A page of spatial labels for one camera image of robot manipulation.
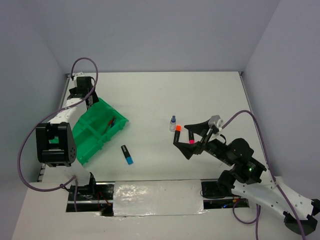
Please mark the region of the pink cap black highlighter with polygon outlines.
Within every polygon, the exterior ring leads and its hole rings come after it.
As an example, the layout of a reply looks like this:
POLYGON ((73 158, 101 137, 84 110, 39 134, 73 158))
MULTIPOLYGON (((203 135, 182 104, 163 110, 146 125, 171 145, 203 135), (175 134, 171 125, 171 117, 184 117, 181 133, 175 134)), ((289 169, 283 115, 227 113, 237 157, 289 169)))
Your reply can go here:
POLYGON ((188 130, 188 140, 189 140, 189 144, 195 143, 194 133, 191 130, 188 130))

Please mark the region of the clear blue spray bottle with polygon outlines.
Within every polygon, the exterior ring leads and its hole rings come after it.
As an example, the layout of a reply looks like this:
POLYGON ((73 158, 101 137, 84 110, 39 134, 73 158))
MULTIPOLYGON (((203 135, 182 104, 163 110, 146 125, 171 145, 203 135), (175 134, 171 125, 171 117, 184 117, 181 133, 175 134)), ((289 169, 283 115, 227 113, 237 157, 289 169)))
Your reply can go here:
POLYGON ((173 115, 173 116, 171 117, 170 122, 169 122, 169 130, 170 130, 171 132, 175 132, 175 130, 176 130, 176 125, 177 125, 176 116, 173 115))

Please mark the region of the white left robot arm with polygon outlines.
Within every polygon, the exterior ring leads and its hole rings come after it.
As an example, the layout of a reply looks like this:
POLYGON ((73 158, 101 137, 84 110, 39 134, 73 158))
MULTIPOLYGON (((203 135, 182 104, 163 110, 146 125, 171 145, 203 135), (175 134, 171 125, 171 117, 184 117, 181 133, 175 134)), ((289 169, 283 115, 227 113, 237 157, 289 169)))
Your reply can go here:
POLYGON ((69 90, 62 111, 55 113, 35 129, 37 157, 40 163, 56 168, 71 181, 70 192, 91 200, 97 196, 98 187, 91 172, 77 159, 78 149, 73 127, 79 118, 98 100, 93 85, 95 80, 83 74, 74 77, 74 88, 69 90))

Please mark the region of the blue gel pen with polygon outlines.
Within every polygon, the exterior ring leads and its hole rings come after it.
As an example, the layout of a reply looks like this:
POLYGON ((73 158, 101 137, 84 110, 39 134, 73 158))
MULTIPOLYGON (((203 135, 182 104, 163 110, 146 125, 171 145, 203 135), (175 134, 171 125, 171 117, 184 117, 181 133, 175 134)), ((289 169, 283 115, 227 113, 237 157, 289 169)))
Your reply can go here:
POLYGON ((115 121, 116 121, 116 118, 114 118, 110 124, 110 127, 112 128, 114 125, 115 125, 115 121))

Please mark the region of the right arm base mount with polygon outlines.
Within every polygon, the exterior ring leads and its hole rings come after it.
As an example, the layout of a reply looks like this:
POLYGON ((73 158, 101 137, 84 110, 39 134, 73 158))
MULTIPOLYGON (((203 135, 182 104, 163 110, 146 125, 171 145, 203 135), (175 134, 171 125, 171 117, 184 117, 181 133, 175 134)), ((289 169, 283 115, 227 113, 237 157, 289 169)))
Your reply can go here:
POLYGON ((205 210, 248 208, 248 200, 234 195, 231 191, 235 181, 228 170, 224 170, 218 179, 201 180, 199 194, 203 198, 203 208, 205 210))

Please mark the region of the red gel pen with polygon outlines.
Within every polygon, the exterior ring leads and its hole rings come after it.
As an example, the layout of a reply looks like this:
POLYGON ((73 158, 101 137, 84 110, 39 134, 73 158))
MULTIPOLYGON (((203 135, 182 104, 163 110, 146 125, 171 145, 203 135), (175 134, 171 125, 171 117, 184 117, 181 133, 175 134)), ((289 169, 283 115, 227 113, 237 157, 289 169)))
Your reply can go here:
POLYGON ((111 124, 111 122, 112 122, 112 120, 113 120, 114 118, 116 118, 116 117, 113 116, 113 117, 111 118, 111 120, 108 122, 106 128, 105 128, 104 131, 102 132, 103 135, 108 131, 108 129, 109 129, 109 127, 110 127, 110 124, 111 124))

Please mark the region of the blue cap black highlighter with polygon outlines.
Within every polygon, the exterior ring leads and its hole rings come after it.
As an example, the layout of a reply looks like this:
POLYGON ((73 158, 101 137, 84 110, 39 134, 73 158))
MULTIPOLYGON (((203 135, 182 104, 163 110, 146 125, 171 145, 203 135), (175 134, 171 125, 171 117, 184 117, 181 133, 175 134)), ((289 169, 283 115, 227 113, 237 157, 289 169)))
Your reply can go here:
POLYGON ((126 146, 126 145, 122 145, 122 146, 121 146, 121 150, 122 150, 122 152, 123 152, 123 155, 124 155, 124 158, 125 158, 127 164, 128 164, 128 165, 133 164, 134 162, 133 162, 133 159, 132 159, 132 157, 131 157, 131 154, 130 154, 129 151, 128 151, 127 146, 126 146))

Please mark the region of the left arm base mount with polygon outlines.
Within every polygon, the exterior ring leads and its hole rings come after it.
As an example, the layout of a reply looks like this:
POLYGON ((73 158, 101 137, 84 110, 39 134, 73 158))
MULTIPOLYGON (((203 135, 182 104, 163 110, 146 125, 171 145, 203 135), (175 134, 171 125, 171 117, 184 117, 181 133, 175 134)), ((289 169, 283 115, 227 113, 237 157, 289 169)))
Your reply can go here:
POLYGON ((68 186, 67 213, 97 213, 103 217, 114 216, 114 182, 96 181, 91 175, 89 184, 84 186, 68 186))

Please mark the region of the orange cap black highlighter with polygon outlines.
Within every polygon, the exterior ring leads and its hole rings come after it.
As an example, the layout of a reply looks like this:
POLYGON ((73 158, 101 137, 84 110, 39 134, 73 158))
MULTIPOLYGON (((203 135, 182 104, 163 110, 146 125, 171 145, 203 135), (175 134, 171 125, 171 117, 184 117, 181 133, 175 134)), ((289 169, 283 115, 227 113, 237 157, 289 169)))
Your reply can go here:
POLYGON ((180 133, 181 133, 181 126, 177 125, 174 131, 174 138, 173 138, 174 145, 179 142, 180 133))

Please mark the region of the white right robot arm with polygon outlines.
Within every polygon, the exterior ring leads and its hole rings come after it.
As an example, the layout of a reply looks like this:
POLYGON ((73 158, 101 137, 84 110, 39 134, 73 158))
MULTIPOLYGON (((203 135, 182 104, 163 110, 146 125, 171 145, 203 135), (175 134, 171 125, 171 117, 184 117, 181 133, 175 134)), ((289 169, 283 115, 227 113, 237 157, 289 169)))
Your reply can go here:
POLYGON ((268 208, 296 234, 307 236, 313 233, 318 224, 315 215, 320 212, 320 201, 294 191, 281 177, 272 177, 266 165, 253 157, 254 150, 243 138, 236 138, 230 143, 220 141, 221 123, 221 119, 212 117, 202 123, 185 125, 190 137, 194 134, 201 137, 199 141, 191 139, 188 143, 179 141, 181 126, 177 125, 173 145, 188 160, 206 152, 230 167, 217 180, 217 190, 221 195, 238 195, 268 208))

